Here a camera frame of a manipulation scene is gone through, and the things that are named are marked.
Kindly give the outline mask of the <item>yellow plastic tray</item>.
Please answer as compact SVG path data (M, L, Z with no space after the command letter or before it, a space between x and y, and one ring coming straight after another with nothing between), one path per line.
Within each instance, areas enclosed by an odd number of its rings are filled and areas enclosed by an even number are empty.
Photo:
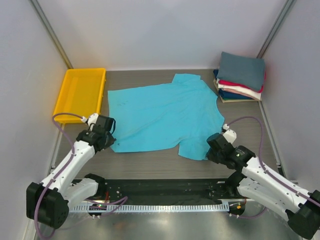
M105 68L75 68L66 71L53 114L60 124L81 123L81 117L100 113L106 83Z

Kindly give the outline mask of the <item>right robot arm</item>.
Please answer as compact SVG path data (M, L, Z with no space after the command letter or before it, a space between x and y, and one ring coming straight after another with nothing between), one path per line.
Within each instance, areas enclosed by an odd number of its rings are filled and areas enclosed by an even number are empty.
M320 192L308 191L289 181L251 150L232 144L235 137L215 133L207 140L208 160L225 165L233 174L225 181L231 198L252 199L282 217L299 236L311 240L320 228Z

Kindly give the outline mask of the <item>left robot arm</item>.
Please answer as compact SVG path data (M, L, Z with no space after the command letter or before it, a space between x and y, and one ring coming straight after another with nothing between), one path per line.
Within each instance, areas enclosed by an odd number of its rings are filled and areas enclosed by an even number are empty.
M32 182L26 189L26 216L54 230L64 224L73 207L89 198L101 200L106 194L101 176L89 173L76 185L72 181L96 153L114 144L116 121L98 113L81 121L88 128L71 143L70 152L46 178Z

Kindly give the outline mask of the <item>turquoise t shirt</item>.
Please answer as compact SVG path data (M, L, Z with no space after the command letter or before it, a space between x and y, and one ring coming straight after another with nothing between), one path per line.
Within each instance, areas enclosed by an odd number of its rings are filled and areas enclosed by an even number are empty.
M110 117L116 121L115 153L150 152L178 146L178 155L202 161L207 138L220 133L225 118L218 96L195 74L176 74L172 82L110 90Z

